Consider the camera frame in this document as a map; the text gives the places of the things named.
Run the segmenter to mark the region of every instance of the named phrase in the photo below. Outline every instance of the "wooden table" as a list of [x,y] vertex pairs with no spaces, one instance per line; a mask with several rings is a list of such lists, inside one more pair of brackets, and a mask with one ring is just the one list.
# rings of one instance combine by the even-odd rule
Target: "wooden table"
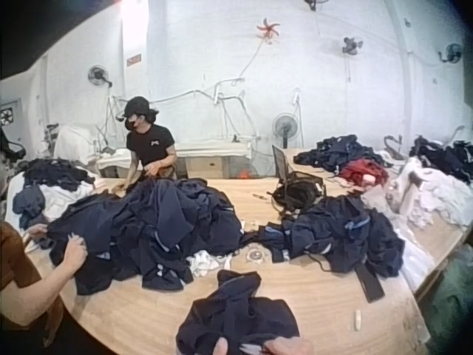
[[[120,182],[107,179],[108,186]],[[210,180],[235,205],[246,229],[277,222],[269,200],[252,194],[273,191],[276,179]],[[343,193],[339,188],[332,195]],[[368,304],[354,272],[335,275],[321,271],[306,257],[290,263],[273,264],[270,253],[262,264],[246,260],[241,250],[231,263],[238,272],[258,271],[262,285],[258,296],[284,299],[299,324],[303,337],[316,344],[317,354],[425,354],[419,339],[425,329],[421,313],[403,277],[382,280],[385,298]],[[52,270],[45,251],[36,250],[31,260],[42,277]],[[184,291],[166,293],[141,288],[141,277],[113,282],[111,287],[90,297],[76,295],[73,280],[61,292],[71,315],[93,337],[119,354],[175,354],[175,336],[194,300],[207,297],[217,287],[216,271],[197,278]],[[354,329],[355,312],[361,311],[361,330]]]
[[[324,178],[327,182],[327,189],[329,189],[334,183],[331,183],[327,178],[332,176],[332,174],[320,168],[313,168],[312,166],[304,166],[294,163],[294,156],[298,155],[300,152],[306,152],[308,150],[309,149],[286,149],[285,154],[289,167],[292,170],[306,172]],[[431,270],[431,275],[433,275],[433,277],[427,277],[427,287],[422,285],[418,290],[419,292],[416,292],[416,294],[419,295],[424,295],[425,292],[428,291],[428,285],[432,284],[432,280],[435,281],[448,256],[457,246],[465,241],[469,232],[472,230],[470,228],[467,229],[467,231],[464,231],[458,226],[448,224],[437,213],[434,214],[433,220],[434,223],[426,226],[424,229],[420,229],[410,224],[410,228],[414,232],[417,241],[432,255],[435,264],[435,267]]]

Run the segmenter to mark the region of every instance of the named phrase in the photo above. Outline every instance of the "woman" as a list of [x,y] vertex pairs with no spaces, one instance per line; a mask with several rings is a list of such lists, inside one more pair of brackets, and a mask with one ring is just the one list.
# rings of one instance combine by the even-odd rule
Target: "woman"
[[[0,189],[5,183],[0,177]],[[54,340],[64,311],[59,292],[84,264],[86,246],[82,238],[74,236],[67,244],[62,264],[41,279],[24,252],[20,234],[9,223],[1,221],[0,227],[1,347],[7,354],[13,349],[17,354],[37,354]],[[46,233],[46,226],[33,226],[27,233],[38,239]]]
[[164,126],[154,124],[157,110],[149,107],[149,102],[137,96],[125,106],[125,126],[130,131],[126,136],[126,148],[132,153],[128,175],[124,189],[132,182],[138,163],[141,162],[146,176],[166,176],[174,172],[177,155],[174,148],[174,138]]

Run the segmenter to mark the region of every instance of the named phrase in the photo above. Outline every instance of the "person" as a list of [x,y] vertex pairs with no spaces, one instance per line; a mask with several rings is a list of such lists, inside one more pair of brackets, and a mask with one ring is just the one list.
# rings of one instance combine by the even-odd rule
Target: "person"
[[[0,185],[5,183],[6,179],[0,177]],[[64,314],[59,292],[84,264],[86,246],[81,237],[73,236],[67,244],[64,261],[41,279],[24,252],[20,234],[3,218],[0,229],[1,348],[7,354],[12,348],[21,354],[38,354],[38,349],[51,345],[55,339]],[[32,239],[39,239],[46,231],[45,225],[36,225],[27,233]]]
[[141,96],[132,98],[125,106],[125,125],[130,130],[126,148],[132,153],[132,161],[123,189],[131,184],[139,162],[149,177],[157,176],[176,163],[174,139],[167,128],[154,124],[157,114],[158,111],[150,109],[148,100]]
[[[314,349],[313,344],[305,339],[294,337],[294,338],[275,338],[265,343],[264,354],[273,355],[313,355]],[[225,338],[220,338],[214,348],[212,355],[227,355],[228,353],[228,342]]]

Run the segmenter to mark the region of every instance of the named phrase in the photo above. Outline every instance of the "laptop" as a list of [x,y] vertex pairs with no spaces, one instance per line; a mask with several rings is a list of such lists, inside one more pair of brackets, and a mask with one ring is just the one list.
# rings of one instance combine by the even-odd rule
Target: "laptop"
[[274,166],[276,167],[276,176],[283,184],[286,184],[287,177],[289,176],[289,164],[287,163],[286,154],[284,154],[282,149],[273,146],[273,155]]

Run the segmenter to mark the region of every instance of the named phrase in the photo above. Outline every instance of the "black cap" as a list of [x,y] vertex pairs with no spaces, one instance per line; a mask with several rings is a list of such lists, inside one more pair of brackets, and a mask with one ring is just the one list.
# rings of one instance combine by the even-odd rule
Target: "black cap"
[[123,116],[130,118],[133,115],[145,115],[149,114],[149,101],[143,96],[136,96],[126,103],[125,112]]

